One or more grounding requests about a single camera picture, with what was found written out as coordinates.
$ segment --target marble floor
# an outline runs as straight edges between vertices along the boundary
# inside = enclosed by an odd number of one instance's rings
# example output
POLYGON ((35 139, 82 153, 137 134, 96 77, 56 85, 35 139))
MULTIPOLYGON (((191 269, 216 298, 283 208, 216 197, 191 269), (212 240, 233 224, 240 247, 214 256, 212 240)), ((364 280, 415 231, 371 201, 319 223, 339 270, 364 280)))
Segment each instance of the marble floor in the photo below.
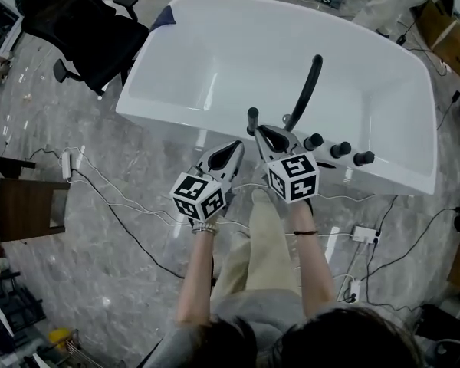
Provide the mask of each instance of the marble floor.
MULTIPOLYGON (((170 0, 140 0, 136 13, 145 25, 170 0)), ((283 0, 352 18, 368 0, 345 0, 339 11, 312 0, 283 0)), ((406 13, 404 24, 412 18, 406 13)), ((404 27, 399 24, 398 33, 404 27)), ((414 31, 408 35, 407 48, 421 42, 414 31)), ((418 53, 432 76, 438 119, 460 90, 460 78, 443 72, 437 58, 431 61, 418 53)), ((61 53, 51 44, 24 35, 16 50, 13 68, 0 88, 0 154, 11 135, 4 156, 23 159, 45 147, 57 152, 68 146, 85 146, 90 161, 126 197, 148 209, 162 209, 175 215, 168 192, 176 177, 198 157, 190 146, 162 142, 128 120, 116 115, 115 106, 121 91, 117 77, 101 100, 84 84, 66 80, 59 84, 53 76, 53 63, 61 53), (8 133, 3 135, 4 126, 8 133)), ((60 180, 61 168, 51 154, 38 153, 33 159, 38 168, 36 179, 60 180)), ((89 176, 111 202, 122 202, 114 189, 85 162, 80 170, 89 176)), ((255 165, 245 163, 237 183, 260 182, 255 165)), ((248 224, 252 187, 243 188, 235 199, 227 219, 248 224)), ((350 195, 362 198, 342 186, 326 183, 320 187, 325 196, 350 195)), ((354 225, 378 227, 393 197, 377 196, 364 202, 349 199, 316 198, 313 202, 318 228, 330 233, 337 226, 350 232, 354 225)), ((460 118, 452 108, 439 131, 439 167, 435 195, 399 197, 383 226, 372 268, 404 254, 440 209, 460 201, 460 118)), ((286 218, 286 208, 278 203, 286 218)), ((182 274, 187 265, 192 235, 187 228, 173 228, 153 215, 123 207, 115 208, 127 228, 141 244, 166 267, 182 274)), ((370 279, 370 300, 394 307, 415 307, 435 298, 446 285, 459 235, 452 228, 453 212, 443 212, 423 240, 400 263, 378 271, 370 279)), ((67 199, 67 232, 63 235, 4 243, 11 266, 22 272, 22 280, 31 292, 43 299, 44 310, 54 326, 80 330, 84 346, 95 356, 111 363, 124 360, 136 366, 163 337, 173 320, 181 282, 154 265, 135 241, 120 227, 106 205, 92 189, 74 183, 67 199)), ((228 250, 231 233, 237 225, 223 225, 216 239, 217 266, 228 250)), ((289 239, 294 261, 294 240, 289 239)), ((357 249, 348 238, 338 238, 330 260, 334 274, 344 273, 357 249)), ((364 251, 350 273, 364 276, 364 251)), ((392 313, 377 310, 393 320, 406 320, 406 309, 392 313)))

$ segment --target gray shirt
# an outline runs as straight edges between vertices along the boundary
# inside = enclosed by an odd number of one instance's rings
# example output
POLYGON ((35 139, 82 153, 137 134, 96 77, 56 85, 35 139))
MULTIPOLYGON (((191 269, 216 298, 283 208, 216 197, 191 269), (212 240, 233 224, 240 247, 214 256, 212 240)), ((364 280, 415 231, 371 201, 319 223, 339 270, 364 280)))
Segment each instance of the gray shirt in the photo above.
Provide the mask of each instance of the gray shirt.
MULTIPOLYGON (((231 294, 212 301, 212 314, 223 320, 246 320, 255 333, 258 360, 266 359, 271 347, 286 331, 305 322, 301 297, 293 291, 260 290, 231 294)), ((160 342, 145 368, 168 368, 187 361, 192 354, 194 327, 177 327, 160 342)))

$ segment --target black office chair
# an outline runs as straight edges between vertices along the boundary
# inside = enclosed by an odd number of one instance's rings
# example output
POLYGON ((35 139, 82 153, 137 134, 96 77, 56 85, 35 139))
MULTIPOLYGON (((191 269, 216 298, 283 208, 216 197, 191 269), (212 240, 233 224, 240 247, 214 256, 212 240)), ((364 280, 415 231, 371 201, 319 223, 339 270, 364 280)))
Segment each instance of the black office chair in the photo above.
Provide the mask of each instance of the black office chair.
POLYGON ((84 81, 102 95, 102 88, 121 73, 123 85, 133 58, 149 30, 138 23, 133 6, 138 0, 114 0, 126 8, 131 19, 116 15, 116 9, 102 0, 22 0, 22 30, 51 42, 73 61, 78 74, 70 72, 59 59, 54 77, 84 81))

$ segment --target dark hair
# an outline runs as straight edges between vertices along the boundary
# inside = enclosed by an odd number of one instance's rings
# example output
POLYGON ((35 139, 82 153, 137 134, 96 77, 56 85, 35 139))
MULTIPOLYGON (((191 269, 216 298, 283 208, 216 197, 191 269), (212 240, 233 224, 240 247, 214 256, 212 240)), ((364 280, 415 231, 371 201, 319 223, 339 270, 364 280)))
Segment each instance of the dark hair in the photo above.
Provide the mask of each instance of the dark hair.
MULTIPOLYGON (((256 366, 255 335, 241 318, 232 324, 218 319, 200 331, 187 366, 256 366)), ((422 358, 406 331, 373 310, 346 308, 292 327, 274 344, 266 365, 419 368, 422 358)))
POLYGON ((199 327, 195 352, 187 366, 255 368, 258 347, 251 326, 240 317, 230 324, 221 319, 199 327))

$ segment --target black knob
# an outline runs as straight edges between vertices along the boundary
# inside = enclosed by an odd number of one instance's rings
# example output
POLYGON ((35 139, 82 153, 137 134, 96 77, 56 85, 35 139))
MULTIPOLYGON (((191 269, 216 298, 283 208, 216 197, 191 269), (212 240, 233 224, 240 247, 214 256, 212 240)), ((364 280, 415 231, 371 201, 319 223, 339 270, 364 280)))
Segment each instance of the black knob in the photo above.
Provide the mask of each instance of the black knob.
POLYGON ((324 143, 322 135, 320 135, 319 133, 314 133, 314 135, 304 140, 304 148, 308 151, 314 151, 322 143, 324 143))
POLYGON ((258 127, 259 121, 259 110, 257 107, 249 108, 247 111, 247 133, 251 136, 254 136, 255 129, 258 127))
POLYGON ((373 163, 375 160, 375 154, 371 151, 366 151, 365 153, 354 154, 353 161, 356 166, 363 166, 367 163, 373 163))
POLYGON ((348 142, 342 142, 330 148, 330 154, 334 158, 340 158, 351 153, 351 145, 348 142))

